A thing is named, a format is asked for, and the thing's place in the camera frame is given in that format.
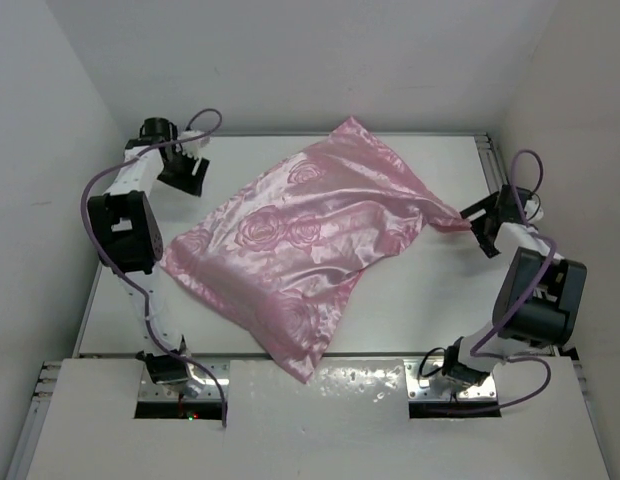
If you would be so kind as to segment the pink pillowcase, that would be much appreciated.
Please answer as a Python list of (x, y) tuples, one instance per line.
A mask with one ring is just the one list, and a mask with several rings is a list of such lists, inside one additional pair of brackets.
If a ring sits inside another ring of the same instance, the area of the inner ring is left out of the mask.
[(164, 271), (308, 381), (363, 272), (460, 213), (356, 119), (280, 161), (166, 247)]

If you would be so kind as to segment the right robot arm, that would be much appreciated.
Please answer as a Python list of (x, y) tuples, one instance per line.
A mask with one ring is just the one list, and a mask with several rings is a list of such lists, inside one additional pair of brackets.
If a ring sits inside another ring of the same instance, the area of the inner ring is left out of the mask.
[(572, 336), (587, 267), (560, 255), (530, 224), (520, 209), (532, 199), (531, 191), (505, 185), (461, 212), (478, 215), (471, 231), (488, 258), (512, 258), (489, 323), (445, 349), (435, 374), (445, 390), (480, 386), (497, 365), (528, 350), (562, 347)]

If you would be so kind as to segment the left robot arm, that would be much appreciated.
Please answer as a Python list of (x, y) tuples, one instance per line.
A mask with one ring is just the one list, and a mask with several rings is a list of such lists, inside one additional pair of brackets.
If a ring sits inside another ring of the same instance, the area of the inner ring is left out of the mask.
[(149, 196), (156, 182), (199, 197), (209, 161), (199, 153), (204, 134), (182, 133), (171, 121), (146, 119), (136, 138), (128, 140), (124, 163), (101, 195), (82, 194), (82, 221), (100, 261), (119, 278), (132, 302), (146, 341), (136, 358), (153, 383), (182, 391), (200, 390), (195, 367), (188, 364), (184, 336), (171, 327), (159, 288), (163, 238)]

